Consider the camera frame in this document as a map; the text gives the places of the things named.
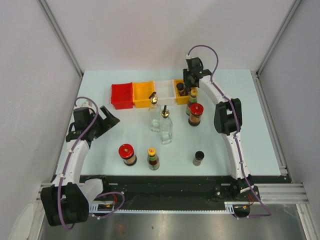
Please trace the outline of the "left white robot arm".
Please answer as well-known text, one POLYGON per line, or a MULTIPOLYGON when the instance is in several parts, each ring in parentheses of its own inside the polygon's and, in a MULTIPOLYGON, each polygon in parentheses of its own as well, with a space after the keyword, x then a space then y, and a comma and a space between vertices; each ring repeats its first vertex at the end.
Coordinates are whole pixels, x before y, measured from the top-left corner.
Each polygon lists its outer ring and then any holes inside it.
POLYGON ((105 118, 88 105, 73 110, 74 121, 65 138, 67 151, 62 166, 51 185, 40 193, 50 226, 86 222, 90 203, 96 197, 105 200, 110 196, 111 188, 101 179, 90 179, 80 186, 82 167, 93 140, 120 122, 105 106, 99 111, 105 118))

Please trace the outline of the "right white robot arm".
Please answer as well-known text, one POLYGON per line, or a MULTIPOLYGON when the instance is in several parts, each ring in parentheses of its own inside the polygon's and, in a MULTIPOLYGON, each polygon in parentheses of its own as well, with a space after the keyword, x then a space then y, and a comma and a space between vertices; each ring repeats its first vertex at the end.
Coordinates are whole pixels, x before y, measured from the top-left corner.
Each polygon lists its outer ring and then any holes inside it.
POLYGON ((242 103, 239 98, 231 98, 223 91, 214 80, 214 73, 204 68, 200 58, 187 55, 186 63, 187 68, 183 69, 185 87, 201 89, 215 105, 213 125, 226 144, 231 176, 235 181, 230 194, 235 200, 242 201, 254 187, 241 143, 242 103))

